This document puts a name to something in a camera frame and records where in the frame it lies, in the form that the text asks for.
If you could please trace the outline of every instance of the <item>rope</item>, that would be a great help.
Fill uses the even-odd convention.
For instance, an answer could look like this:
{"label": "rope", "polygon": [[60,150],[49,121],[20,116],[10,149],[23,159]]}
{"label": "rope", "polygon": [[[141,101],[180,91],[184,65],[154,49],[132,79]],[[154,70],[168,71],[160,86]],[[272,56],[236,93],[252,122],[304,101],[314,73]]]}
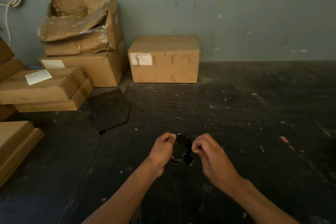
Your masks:
{"label": "rope", "polygon": [[5,25],[6,25],[7,34],[8,34],[9,46],[11,45],[12,38],[11,38],[11,32],[9,30],[9,25],[8,25],[8,10],[9,10],[10,7],[18,7],[19,5],[22,4],[22,2],[23,2],[23,0],[11,0],[7,4],[0,3],[1,6],[6,7],[6,9],[5,9]]}

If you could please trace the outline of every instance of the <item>black floor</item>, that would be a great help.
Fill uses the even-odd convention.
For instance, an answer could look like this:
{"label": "black floor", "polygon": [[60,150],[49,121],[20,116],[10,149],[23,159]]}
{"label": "black floor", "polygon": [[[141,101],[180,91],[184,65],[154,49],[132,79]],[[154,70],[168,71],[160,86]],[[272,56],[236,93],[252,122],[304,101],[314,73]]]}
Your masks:
{"label": "black floor", "polygon": [[[11,120],[33,120],[46,136],[0,188],[0,223],[81,223],[166,131],[209,133],[299,222],[336,223],[335,86],[336,62],[201,63],[197,84],[130,83],[129,121],[104,135],[86,121],[87,104],[17,114]],[[141,223],[252,223],[193,157],[192,167],[166,165],[138,209]]]}

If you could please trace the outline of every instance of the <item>person's left hand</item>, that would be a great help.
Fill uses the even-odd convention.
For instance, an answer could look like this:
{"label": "person's left hand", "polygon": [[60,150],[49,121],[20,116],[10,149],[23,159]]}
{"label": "person's left hand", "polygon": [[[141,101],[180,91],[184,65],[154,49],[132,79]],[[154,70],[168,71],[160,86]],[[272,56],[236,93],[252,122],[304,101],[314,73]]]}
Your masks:
{"label": "person's left hand", "polygon": [[148,160],[150,160],[156,168],[157,177],[163,174],[164,166],[170,158],[173,158],[173,145],[176,140],[176,135],[166,132],[158,139],[156,139],[152,150],[149,153]]}

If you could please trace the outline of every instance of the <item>white label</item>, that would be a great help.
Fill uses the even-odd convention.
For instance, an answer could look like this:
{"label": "white label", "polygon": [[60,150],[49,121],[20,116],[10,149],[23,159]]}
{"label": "white label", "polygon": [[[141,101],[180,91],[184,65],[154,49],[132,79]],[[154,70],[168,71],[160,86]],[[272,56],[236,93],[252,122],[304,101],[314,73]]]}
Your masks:
{"label": "white label", "polygon": [[132,65],[152,65],[152,55],[150,53],[131,53]]}
{"label": "white label", "polygon": [[45,68],[65,68],[61,60],[41,60]]}
{"label": "white label", "polygon": [[26,74],[26,79],[29,85],[48,80],[50,78],[52,78],[52,76],[47,70],[41,70],[35,73]]}

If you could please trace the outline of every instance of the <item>gray wall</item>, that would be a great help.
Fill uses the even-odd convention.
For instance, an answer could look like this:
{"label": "gray wall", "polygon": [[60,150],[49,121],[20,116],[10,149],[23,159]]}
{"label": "gray wall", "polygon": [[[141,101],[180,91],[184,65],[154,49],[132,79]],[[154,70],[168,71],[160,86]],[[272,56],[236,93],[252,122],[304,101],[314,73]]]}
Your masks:
{"label": "gray wall", "polygon": [[[139,34],[197,34],[203,61],[330,60],[336,0],[118,0],[125,42]],[[12,48],[26,64],[43,55],[37,29],[48,0],[11,9]],[[0,21],[4,9],[0,7]],[[7,39],[6,31],[0,35]]]}

